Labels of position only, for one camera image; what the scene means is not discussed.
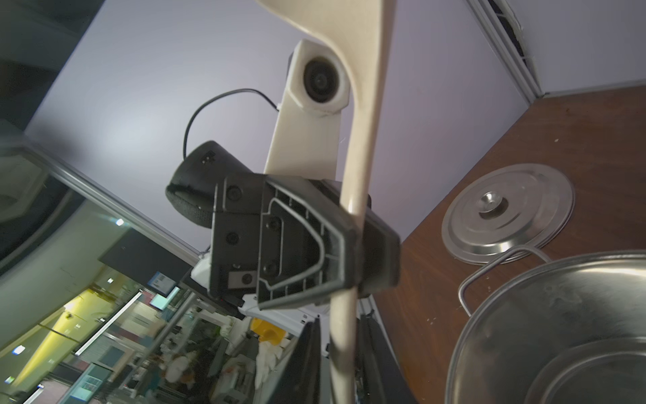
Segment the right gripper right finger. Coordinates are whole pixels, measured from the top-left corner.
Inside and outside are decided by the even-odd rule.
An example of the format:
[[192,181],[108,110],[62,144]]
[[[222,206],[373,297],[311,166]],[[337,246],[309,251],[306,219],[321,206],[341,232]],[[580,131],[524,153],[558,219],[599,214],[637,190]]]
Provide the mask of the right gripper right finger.
[[417,403],[372,315],[358,319],[355,365],[356,403]]

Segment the stainless steel pot lid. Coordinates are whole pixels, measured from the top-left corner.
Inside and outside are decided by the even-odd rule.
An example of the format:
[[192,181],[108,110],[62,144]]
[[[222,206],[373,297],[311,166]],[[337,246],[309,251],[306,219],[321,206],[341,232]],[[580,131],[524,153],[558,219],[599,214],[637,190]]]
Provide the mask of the stainless steel pot lid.
[[487,264],[518,245],[545,246],[574,209],[575,186],[565,174],[544,164],[515,164],[462,190],[442,220],[442,241],[455,259]]

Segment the beige plastic ladle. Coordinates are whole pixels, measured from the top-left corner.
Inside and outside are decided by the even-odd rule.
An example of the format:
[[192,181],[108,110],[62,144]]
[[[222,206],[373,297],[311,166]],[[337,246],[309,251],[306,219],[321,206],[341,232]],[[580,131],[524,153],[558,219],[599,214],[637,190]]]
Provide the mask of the beige plastic ladle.
[[[395,18],[393,1],[263,1],[261,5],[329,46],[353,91],[354,110],[343,173],[341,207],[363,228],[375,141]],[[331,399],[355,401],[358,287],[330,298]]]

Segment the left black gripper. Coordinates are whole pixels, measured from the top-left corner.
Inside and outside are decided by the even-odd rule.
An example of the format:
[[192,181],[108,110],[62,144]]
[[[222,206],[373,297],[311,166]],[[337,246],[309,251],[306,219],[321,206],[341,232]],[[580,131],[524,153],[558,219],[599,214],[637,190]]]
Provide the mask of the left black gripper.
[[400,237],[371,210],[363,229],[340,205],[337,181],[232,174],[216,187],[209,293],[260,309],[322,304],[357,288],[361,298],[397,286]]

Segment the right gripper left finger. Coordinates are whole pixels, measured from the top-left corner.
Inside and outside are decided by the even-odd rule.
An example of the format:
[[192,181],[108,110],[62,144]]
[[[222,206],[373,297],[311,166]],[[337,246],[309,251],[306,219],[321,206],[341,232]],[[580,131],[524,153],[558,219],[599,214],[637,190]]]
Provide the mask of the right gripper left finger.
[[321,322],[306,323],[266,403],[318,404],[321,395]]

